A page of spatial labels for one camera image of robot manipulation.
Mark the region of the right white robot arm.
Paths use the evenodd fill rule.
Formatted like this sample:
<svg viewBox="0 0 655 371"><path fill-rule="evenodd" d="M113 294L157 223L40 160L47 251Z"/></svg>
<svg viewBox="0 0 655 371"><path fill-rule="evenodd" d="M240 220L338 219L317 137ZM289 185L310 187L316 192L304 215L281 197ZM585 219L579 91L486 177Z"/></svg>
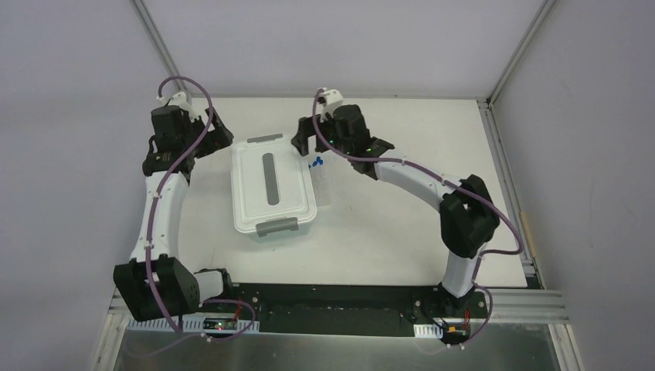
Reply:
<svg viewBox="0 0 655 371"><path fill-rule="evenodd" d="M483 179L469 175L449 180L402 159L392 143L371 135L356 104L325 116L301 117L290 143L305 156L310 137L316 138L316 151L340 152L356 172L397 186L438 212L441 239L449 251L446 272L437 287L439 309L450 317L466 311L477 257L500 225Z"/></svg>

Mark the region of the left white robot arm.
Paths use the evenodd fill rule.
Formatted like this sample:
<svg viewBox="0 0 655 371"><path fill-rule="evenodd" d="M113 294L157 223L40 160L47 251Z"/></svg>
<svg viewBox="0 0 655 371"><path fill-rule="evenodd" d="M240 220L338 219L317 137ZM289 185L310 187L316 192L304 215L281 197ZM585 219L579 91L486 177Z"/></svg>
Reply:
<svg viewBox="0 0 655 371"><path fill-rule="evenodd" d="M216 114L209 120L211 130L189 104L172 100L151 112L154 134L142 163L146 203L141 229L128 262L113 272L117 290L139 322L190 315L205 301L223 313L236 301L225 268L191 272L178 258L182 206L195 162L233 141Z"/></svg>

